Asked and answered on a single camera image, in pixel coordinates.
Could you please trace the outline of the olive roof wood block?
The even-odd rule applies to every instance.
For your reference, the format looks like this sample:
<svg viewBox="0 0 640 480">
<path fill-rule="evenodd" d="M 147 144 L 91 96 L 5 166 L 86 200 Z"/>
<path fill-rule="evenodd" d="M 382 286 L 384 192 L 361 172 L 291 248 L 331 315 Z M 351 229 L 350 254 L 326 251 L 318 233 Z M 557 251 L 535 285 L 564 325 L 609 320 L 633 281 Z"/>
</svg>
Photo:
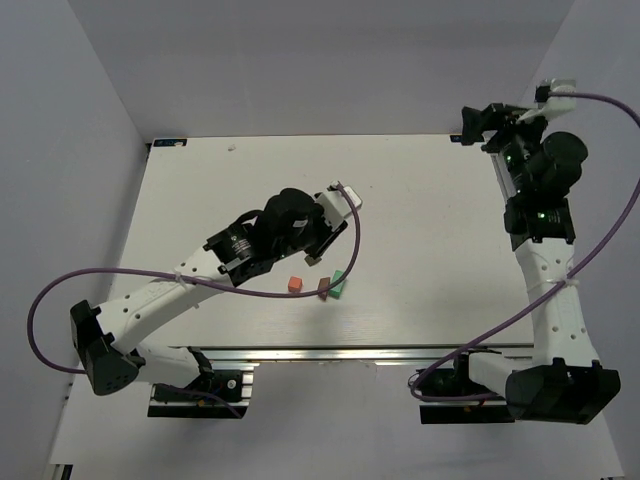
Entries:
<svg viewBox="0 0 640 480">
<path fill-rule="evenodd" d="M 321 257 L 315 258 L 315 257 L 311 257 L 309 255 L 307 255 L 305 257 L 305 262 L 310 267 L 317 265 L 321 260 L 322 260 Z"/>
</svg>

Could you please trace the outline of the blue label left corner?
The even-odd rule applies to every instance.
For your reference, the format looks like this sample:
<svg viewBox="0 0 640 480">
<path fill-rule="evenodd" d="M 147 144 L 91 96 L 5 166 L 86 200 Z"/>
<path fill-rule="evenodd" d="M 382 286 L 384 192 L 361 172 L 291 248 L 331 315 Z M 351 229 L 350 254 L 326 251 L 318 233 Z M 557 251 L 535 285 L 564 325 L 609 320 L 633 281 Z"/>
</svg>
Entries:
<svg viewBox="0 0 640 480">
<path fill-rule="evenodd" d="M 187 145 L 186 138 L 178 138 L 178 139 L 155 139 L 153 141 L 153 148 L 173 148 L 173 147 L 184 147 Z"/>
</svg>

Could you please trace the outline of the right side aluminium rail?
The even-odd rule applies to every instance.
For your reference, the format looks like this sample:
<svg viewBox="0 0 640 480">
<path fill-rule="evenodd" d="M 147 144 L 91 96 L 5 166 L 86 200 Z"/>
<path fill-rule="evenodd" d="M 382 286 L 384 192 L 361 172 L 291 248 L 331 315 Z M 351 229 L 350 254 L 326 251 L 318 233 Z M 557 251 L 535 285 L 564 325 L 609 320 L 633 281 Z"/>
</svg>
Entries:
<svg viewBox="0 0 640 480">
<path fill-rule="evenodd" d="M 508 170 L 505 156 L 502 153 L 490 153 L 490 157 L 503 199 L 507 202 L 518 193 L 518 190 Z"/>
</svg>

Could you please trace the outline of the salmon cube wood block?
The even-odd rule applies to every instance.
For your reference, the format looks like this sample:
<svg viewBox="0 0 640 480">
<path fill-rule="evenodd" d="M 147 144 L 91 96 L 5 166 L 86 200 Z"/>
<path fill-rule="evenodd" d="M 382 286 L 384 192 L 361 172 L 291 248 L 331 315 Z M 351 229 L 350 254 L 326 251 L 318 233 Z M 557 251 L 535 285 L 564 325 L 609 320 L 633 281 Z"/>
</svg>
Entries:
<svg viewBox="0 0 640 480">
<path fill-rule="evenodd" d="M 287 290 L 289 293 L 301 293 L 303 291 L 303 279 L 297 276 L 291 276 L 288 280 Z"/>
</svg>

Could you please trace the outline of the brown wood block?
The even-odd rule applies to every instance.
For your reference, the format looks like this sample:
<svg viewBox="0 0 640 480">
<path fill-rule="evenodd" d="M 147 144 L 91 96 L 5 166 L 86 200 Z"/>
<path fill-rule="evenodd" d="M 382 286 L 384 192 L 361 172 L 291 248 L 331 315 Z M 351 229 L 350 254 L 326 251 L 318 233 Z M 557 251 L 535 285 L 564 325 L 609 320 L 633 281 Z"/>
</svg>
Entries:
<svg viewBox="0 0 640 480">
<path fill-rule="evenodd" d="M 328 298 L 328 292 L 330 290 L 331 278 L 330 277 L 322 277 L 317 286 L 317 297 L 322 301 L 326 301 Z"/>
</svg>

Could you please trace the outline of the aluminium table edge rail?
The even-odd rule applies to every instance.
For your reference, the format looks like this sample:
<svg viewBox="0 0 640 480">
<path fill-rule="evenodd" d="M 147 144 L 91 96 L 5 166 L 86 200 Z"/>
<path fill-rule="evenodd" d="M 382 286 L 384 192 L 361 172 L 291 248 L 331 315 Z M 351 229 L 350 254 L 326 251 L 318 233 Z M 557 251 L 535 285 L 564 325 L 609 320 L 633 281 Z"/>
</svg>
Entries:
<svg viewBox="0 0 640 480">
<path fill-rule="evenodd" d="M 213 361 L 226 362 L 418 362 L 435 361 L 454 350 L 453 347 L 409 347 L 389 348 L 204 348 L 203 354 Z"/>
</svg>

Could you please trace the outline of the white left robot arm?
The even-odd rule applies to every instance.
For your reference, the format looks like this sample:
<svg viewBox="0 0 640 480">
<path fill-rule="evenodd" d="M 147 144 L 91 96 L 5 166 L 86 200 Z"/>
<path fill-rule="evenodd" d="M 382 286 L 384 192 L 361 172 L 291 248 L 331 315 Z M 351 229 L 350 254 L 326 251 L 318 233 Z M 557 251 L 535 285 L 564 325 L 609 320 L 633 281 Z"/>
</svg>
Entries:
<svg viewBox="0 0 640 480">
<path fill-rule="evenodd" d="M 73 306 L 73 342 L 93 392 L 106 396 L 134 382 L 211 392 L 214 372 L 199 349 L 153 345 L 148 337 L 289 256 L 302 252 L 308 264 L 318 263 L 361 206 L 355 191 L 340 183 L 315 195 L 285 188 L 208 238 L 172 272 L 99 306 Z"/>
</svg>

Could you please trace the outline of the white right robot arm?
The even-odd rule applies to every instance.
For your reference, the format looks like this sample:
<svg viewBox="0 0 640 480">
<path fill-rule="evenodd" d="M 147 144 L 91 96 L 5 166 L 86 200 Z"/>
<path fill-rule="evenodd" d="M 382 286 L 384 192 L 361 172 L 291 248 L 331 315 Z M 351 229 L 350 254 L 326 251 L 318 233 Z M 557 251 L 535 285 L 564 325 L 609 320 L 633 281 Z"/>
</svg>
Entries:
<svg viewBox="0 0 640 480">
<path fill-rule="evenodd" d="M 568 194 L 588 157 L 569 132 L 544 132 L 548 114 L 493 103 L 461 111 L 461 142 L 488 134 L 489 154 L 505 200 L 504 227 L 534 304 L 529 366 L 496 353 L 468 357 L 470 381 L 502 397 L 516 420 L 590 423 L 619 393 L 617 371 L 606 369 L 586 329 L 571 279 L 576 233 Z"/>
</svg>

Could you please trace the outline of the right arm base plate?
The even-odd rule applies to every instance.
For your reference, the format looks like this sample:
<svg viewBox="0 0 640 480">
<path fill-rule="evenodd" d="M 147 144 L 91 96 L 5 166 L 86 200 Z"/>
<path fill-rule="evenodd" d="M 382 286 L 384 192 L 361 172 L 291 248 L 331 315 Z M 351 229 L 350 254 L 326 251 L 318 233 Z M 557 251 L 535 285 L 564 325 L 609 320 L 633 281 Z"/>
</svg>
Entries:
<svg viewBox="0 0 640 480">
<path fill-rule="evenodd" d="M 510 424 L 515 420 L 509 413 L 505 401 L 475 399 L 488 395 L 489 391 L 465 379 L 453 367 L 439 368 L 421 383 L 417 382 L 422 369 L 418 369 L 407 380 L 407 386 L 416 386 L 421 396 L 437 397 L 435 401 L 422 402 L 419 406 L 422 425 L 481 425 Z"/>
</svg>

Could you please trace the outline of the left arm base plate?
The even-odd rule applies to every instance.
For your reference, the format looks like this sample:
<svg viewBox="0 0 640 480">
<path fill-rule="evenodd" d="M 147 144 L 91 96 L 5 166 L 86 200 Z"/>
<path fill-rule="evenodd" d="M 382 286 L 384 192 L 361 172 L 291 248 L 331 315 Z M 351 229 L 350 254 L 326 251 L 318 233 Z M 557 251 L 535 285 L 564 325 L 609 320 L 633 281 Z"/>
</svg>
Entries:
<svg viewBox="0 0 640 480">
<path fill-rule="evenodd" d="M 256 363 L 215 362 L 205 379 L 179 388 L 152 386 L 147 416 L 173 419 L 240 420 L 252 396 Z"/>
</svg>

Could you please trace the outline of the green rectangular wood block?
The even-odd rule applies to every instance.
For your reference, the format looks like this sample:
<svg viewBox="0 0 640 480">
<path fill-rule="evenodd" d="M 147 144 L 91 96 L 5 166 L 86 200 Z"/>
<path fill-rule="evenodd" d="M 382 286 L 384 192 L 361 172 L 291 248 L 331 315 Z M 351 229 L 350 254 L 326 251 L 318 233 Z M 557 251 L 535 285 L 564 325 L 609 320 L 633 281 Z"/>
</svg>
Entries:
<svg viewBox="0 0 640 480">
<path fill-rule="evenodd" d="M 328 291 L 328 296 L 330 298 L 339 299 L 342 296 L 344 287 L 346 285 L 346 281 L 342 281 L 342 277 L 344 276 L 344 271 L 336 270 L 330 279 L 330 284 L 332 288 Z"/>
</svg>

